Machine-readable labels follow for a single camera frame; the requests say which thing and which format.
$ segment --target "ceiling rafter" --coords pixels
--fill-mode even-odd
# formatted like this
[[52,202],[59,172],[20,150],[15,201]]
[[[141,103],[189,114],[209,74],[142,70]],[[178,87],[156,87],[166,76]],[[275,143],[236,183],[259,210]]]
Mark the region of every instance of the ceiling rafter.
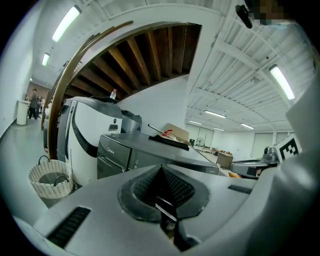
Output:
[[236,47],[225,42],[219,42],[218,49],[238,59],[239,61],[246,64],[248,67],[252,68],[253,70],[258,71],[258,74],[260,74],[260,76],[276,90],[276,92],[280,95],[280,97],[283,99],[285,104],[288,107],[291,107],[291,103],[288,100],[282,88],[280,87],[280,85],[274,81],[274,79],[271,77],[271,75],[268,72],[266,72],[266,70],[262,70],[261,65],[258,62],[256,62],[253,58],[251,58],[249,55],[242,52],[241,50],[237,49]]
[[259,121],[261,123],[262,122],[264,122],[264,123],[268,123],[269,122],[269,120],[267,120],[266,118],[264,118],[260,114],[254,112],[253,110],[247,108],[246,106],[244,106],[244,105],[242,105],[242,104],[240,104],[238,102],[235,102],[232,99],[229,99],[229,98],[223,97],[221,95],[218,95],[218,94],[216,94],[214,92],[209,92],[209,91],[205,91],[205,90],[202,90],[202,89],[199,89],[199,88],[194,88],[192,90],[192,92],[191,92],[191,95],[192,94],[201,95],[202,97],[209,98],[212,101],[219,100],[219,101],[221,101],[221,103],[226,104],[228,106],[231,106],[232,108],[235,108],[237,110],[240,110],[245,115],[248,115],[249,117],[253,117],[257,121]]

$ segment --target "gray floor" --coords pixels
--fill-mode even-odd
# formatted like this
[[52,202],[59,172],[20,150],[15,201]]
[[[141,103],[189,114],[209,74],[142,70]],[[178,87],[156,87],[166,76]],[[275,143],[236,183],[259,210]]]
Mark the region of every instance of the gray floor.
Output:
[[11,213],[32,225],[48,208],[28,181],[30,168],[45,155],[40,120],[13,124],[0,144],[0,192]]

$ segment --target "white ceiling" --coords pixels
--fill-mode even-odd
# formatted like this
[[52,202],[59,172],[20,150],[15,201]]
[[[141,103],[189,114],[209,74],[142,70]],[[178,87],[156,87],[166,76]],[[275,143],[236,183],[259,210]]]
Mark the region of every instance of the white ceiling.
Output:
[[[192,84],[186,120],[226,131],[247,131],[240,123],[251,125],[258,131],[290,129],[285,113],[295,100],[290,102],[286,98],[268,69],[277,64],[296,99],[299,98],[314,77],[310,47],[297,25],[278,29],[255,23],[252,29],[247,29],[235,12],[235,5],[243,4],[243,0],[47,1],[35,39],[37,60],[32,79],[51,87],[63,64],[90,35],[101,32],[102,24],[128,10],[167,3],[210,8],[221,16],[220,23],[215,24],[219,29],[211,42],[212,49]],[[80,7],[81,15],[58,43],[53,42],[51,38],[55,29],[74,5]],[[44,53],[50,54],[47,66],[41,65]],[[205,110],[227,118],[209,115],[204,113]]]

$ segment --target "black vent grille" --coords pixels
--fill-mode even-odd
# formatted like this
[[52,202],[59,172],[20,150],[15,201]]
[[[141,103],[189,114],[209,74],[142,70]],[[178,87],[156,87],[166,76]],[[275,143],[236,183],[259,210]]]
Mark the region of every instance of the black vent grille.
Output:
[[238,185],[230,185],[228,187],[228,189],[234,190],[234,191],[237,191],[237,192],[241,192],[241,193],[245,193],[245,194],[248,194],[248,195],[252,192],[252,188],[247,188],[247,187],[238,186]]
[[71,237],[76,233],[82,222],[90,213],[90,209],[77,207],[49,236],[55,245],[64,248]]

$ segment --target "white appliance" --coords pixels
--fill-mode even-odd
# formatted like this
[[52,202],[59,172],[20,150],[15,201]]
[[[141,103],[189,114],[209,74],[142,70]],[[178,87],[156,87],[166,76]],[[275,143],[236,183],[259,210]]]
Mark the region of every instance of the white appliance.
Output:
[[58,159],[69,163],[73,180],[85,186],[97,180],[100,136],[121,132],[121,109],[113,103],[74,97],[65,101],[61,119],[64,122],[59,128]]

